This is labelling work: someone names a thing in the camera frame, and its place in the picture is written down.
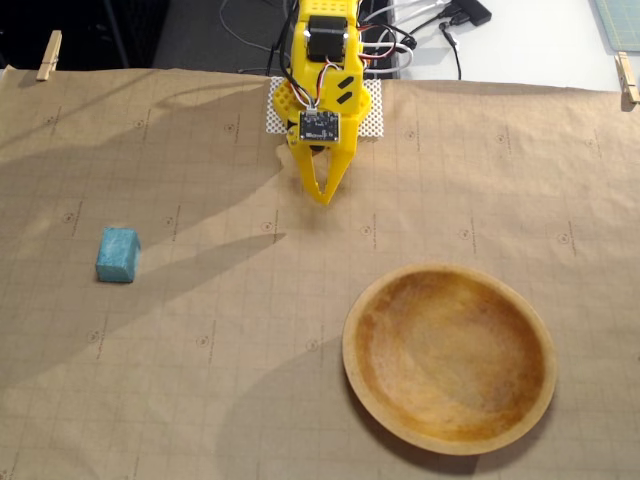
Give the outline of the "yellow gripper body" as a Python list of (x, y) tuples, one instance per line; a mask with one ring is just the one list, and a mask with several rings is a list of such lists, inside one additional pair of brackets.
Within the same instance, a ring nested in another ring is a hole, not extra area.
[(323, 147), (329, 157), (331, 147), (355, 148), (358, 122), (352, 115), (337, 112), (290, 112), (286, 115), (289, 147), (305, 144), (314, 151)]

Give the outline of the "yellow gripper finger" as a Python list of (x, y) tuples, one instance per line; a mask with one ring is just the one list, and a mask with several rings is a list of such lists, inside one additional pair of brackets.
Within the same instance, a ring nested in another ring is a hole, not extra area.
[(323, 193), (324, 200), (333, 198), (355, 155), (355, 148), (331, 147), (329, 149), (328, 172)]
[(330, 200), (321, 191), (316, 179), (313, 162), (314, 151), (305, 144), (296, 144), (291, 147), (294, 160), (297, 163), (302, 185), (313, 200), (322, 205), (328, 205)]

